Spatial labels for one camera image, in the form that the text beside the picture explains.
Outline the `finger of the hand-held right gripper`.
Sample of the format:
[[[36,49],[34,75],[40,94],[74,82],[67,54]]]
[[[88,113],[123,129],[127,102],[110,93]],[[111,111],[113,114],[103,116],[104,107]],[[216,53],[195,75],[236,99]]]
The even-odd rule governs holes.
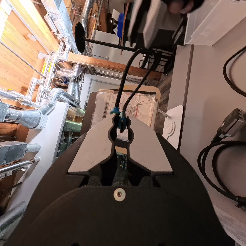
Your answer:
[[[160,0],[151,1],[143,29],[145,48],[159,48],[171,44],[171,31],[162,27],[167,5]]]
[[[137,0],[134,2],[127,35],[131,46],[136,41],[138,33],[142,34],[144,47],[151,46],[150,18],[148,14],[151,2],[151,0]]]

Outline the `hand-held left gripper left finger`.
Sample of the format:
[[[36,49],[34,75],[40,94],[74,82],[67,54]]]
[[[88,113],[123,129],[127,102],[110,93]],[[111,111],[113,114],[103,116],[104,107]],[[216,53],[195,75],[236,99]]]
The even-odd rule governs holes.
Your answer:
[[[68,169],[68,174],[89,175],[90,171],[113,157],[117,123],[118,115],[113,113],[87,132]]]

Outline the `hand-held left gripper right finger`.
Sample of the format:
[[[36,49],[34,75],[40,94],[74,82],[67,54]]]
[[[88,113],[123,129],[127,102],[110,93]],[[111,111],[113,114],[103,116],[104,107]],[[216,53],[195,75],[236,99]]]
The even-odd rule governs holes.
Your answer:
[[[155,131],[139,119],[127,117],[127,159],[151,176],[171,174],[173,169]]]

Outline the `person's right hand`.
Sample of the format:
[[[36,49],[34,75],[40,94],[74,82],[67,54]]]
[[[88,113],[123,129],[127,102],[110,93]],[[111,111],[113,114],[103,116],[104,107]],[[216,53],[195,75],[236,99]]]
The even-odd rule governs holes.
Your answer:
[[[173,14],[187,14],[191,12],[194,6],[194,1],[189,1],[186,5],[183,0],[172,1],[168,5],[168,9]]]

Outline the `white cardboard box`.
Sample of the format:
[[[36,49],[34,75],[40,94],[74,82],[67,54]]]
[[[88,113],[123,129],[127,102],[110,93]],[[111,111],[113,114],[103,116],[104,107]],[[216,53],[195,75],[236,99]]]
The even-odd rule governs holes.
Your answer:
[[[207,0],[187,14],[184,45],[212,46],[246,16],[246,1]]]

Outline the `wooden crate with plastic sheet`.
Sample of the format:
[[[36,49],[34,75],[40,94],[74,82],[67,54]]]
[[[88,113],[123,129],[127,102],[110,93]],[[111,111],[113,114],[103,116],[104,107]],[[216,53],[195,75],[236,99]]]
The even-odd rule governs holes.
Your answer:
[[[99,89],[89,96],[80,135],[110,115],[115,106],[118,90]],[[161,98],[160,90],[154,86],[141,86],[131,99],[126,115],[137,118],[154,130]]]

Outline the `white plate stand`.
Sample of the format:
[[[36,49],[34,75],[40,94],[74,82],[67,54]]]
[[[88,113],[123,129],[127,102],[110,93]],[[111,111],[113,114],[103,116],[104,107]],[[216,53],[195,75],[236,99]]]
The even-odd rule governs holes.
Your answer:
[[[168,110],[165,114],[162,137],[166,139],[176,150],[179,148],[182,119],[182,105]]]

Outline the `group of silver insulated pipes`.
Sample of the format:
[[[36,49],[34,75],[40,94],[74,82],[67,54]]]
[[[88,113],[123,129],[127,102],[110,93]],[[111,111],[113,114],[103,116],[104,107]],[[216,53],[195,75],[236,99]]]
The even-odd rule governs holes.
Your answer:
[[[51,88],[57,63],[78,54],[64,1],[42,1],[45,20],[32,1],[1,1],[1,123],[43,129],[57,101],[79,105],[78,96]]]

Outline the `wooden ceiling beam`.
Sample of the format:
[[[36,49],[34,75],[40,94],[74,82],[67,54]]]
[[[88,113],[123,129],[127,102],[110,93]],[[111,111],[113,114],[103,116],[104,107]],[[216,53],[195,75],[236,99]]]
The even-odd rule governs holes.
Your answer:
[[[80,54],[74,54],[72,52],[69,53],[67,61],[70,63],[77,63],[77,64],[96,67],[96,68],[103,68],[106,70],[116,71],[116,72],[124,72],[126,68],[125,64],[106,61],[106,60],[93,58]],[[143,78],[144,75],[147,73],[147,71],[148,71],[147,69],[130,66],[128,75],[133,75]]]

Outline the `grey power adapter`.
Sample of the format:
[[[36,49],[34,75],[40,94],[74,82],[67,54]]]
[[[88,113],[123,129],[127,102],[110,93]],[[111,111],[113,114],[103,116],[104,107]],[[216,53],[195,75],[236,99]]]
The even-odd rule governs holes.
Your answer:
[[[234,137],[245,125],[244,111],[238,108],[234,109],[217,129],[211,144],[220,142],[227,137]]]

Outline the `green flexible duct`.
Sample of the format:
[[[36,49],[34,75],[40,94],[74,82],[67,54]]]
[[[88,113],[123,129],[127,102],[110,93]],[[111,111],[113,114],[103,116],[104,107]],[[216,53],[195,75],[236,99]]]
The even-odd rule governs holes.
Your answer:
[[[64,132],[73,131],[79,133],[81,131],[82,123],[71,120],[65,120],[63,130]]]

